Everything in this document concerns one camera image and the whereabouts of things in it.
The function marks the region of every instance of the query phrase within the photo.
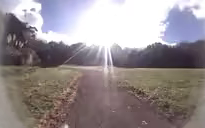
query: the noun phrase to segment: sunlight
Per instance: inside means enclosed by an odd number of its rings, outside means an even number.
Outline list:
[[[166,27],[162,21],[172,7],[171,2],[163,1],[164,4],[160,5],[160,2],[154,3],[153,0],[126,0],[123,4],[97,0],[80,17],[73,37],[90,45],[106,47],[113,43],[122,47],[145,47],[154,42],[162,43],[160,36]],[[153,10],[145,14],[148,7]]]

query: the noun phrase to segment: cloud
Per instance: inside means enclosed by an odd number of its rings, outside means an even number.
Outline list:
[[[21,21],[41,30],[43,25],[43,18],[40,15],[41,4],[34,0],[0,0],[0,10],[12,12]]]
[[[66,34],[61,34],[53,31],[48,31],[47,33],[39,33],[38,35],[39,39],[46,40],[47,42],[55,41],[55,42],[64,42],[65,44],[73,44],[77,41],[74,41],[72,38],[67,36]]]
[[[43,18],[40,14],[42,7],[34,0],[0,0],[0,10],[2,12],[14,13],[21,21],[38,29],[37,37],[46,41],[63,41],[70,43],[71,39],[65,34],[49,31],[42,32]]]
[[[162,39],[169,43],[205,39],[205,1],[180,2],[172,8],[164,23]]]
[[[44,22],[40,15],[41,4],[39,2],[0,0],[0,9],[3,12],[13,12],[20,20],[37,27],[39,37],[55,41],[70,40],[66,34],[52,31],[42,33],[41,28]],[[189,37],[204,37],[205,0],[97,0],[95,5],[79,18],[78,22],[73,37],[79,41],[92,43],[98,40],[112,41],[112,43],[117,42],[123,46],[141,47],[157,41],[172,40],[168,38],[174,38],[173,40],[176,41],[184,37],[184,32],[192,33],[192,31],[186,31],[186,28],[202,31],[189,35]],[[174,25],[184,27],[185,30],[171,27]]]

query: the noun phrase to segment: grass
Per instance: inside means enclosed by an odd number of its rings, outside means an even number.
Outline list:
[[[2,67],[1,75],[19,119],[34,127],[65,98],[64,92],[80,73],[66,68]]]
[[[205,82],[203,69],[115,69],[118,84],[157,107],[170,121],[187,119]]]

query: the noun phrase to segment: sun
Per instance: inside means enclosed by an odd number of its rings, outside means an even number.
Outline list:
[[[98,0],[80,16],[73,37],[89,45],[106,47],[113,43],[121,47],[145,47],[160,41],[162,17],[145,16],[144,8],[138,0],[123,5]]]

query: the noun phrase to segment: field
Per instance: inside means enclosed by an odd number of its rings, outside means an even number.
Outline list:
[[[116,69],[118,85],[156,106],[170,121],[189,118],[205,83],[205,69]]]
[[[60,101],[69,100],[80,73],[68,68],[3,67],[1,76],[17,116],[31,128],[53,114]]]
[[[54,120],[64,118],[60,117],[67,112],[67,110],[63,110],[67,109],[67,106],[63,106],[64,102],[65,105],[70,105],[67,102],[72,102],[75,98],[77,83],[82,84],[79,79],[87,74],[88,78],[85,81],[88,83],[85,84],[90,84],[92,88],[94,85],[102,86],[104,79],[97,78],[97,76],[105,74],[102,67],[0,67],[0,79],[3,81],[3,84],[0,84],[2,85],[0,86],[0,96],[5,97],[2,99],[5,103],[0,104],[0,111],[1,113],[8,112],[8,119],[12,119],[13,116],[10,115],[15,113],[15,116],[18,117],[14,121],[15,123],[10,124],[10,120],[7,122],[8,125],[13,125],[12,127],[16,127],[16,122],[22,122],[30,128],[41,124],[40,127],[47,125],[49,117],[53,117]],[[205,69],[114,68],[113,74],[111,72],[108,74],[109,79],[113,80],[110,82],[111,86],[116,87],[117,85],[118,88],[138,97],[139,102],[149,103],[154,108],[154,112],[172,123],[182,123],[189,119],[201,96],[202,85],[205,84]],[[98,91],[98,88],[88,89],[90,95],[92,95],[91,91],[98,92],[95,95],[101,95],[101,97],[107,95],[100,94],[102,91]],[[110,95],[114,92],[104,91],[104,93]],[[89,102],[89,106],[98,102],[94,99],[87,101],[91,100],[92,103]]]

